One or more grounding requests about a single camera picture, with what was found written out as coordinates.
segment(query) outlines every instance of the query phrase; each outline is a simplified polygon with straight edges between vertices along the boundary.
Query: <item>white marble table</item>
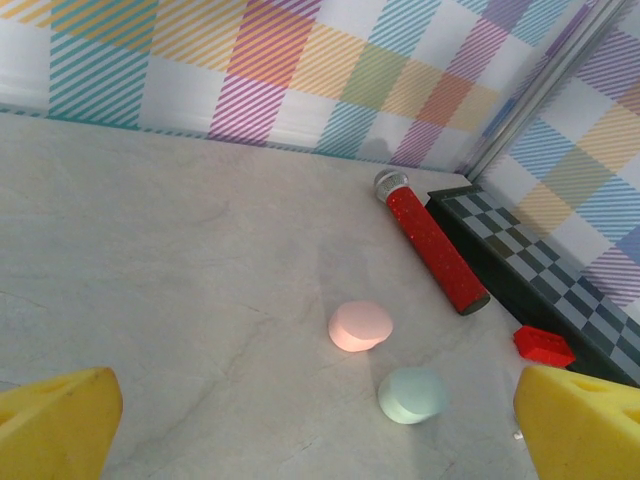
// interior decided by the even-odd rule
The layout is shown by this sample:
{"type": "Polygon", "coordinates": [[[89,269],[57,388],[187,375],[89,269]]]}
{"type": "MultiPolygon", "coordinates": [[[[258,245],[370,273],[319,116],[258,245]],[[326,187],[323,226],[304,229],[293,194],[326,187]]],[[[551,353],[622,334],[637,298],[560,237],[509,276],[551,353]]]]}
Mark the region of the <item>white marble table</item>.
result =
{"type": "MultiPolygon", "coordinates": [[[[535,479],[495,301],[459,317],[372,194],[380,165],[0,117],[0,387],[94,365],[125,400],[106,479],[535,479]],[[326,321],[396,321],[347,354],[326,321]],[[428,365],[451,408],[392,423],[428,365]]],[[[416,192],[464,178],[411,171],[416,192]]]]}

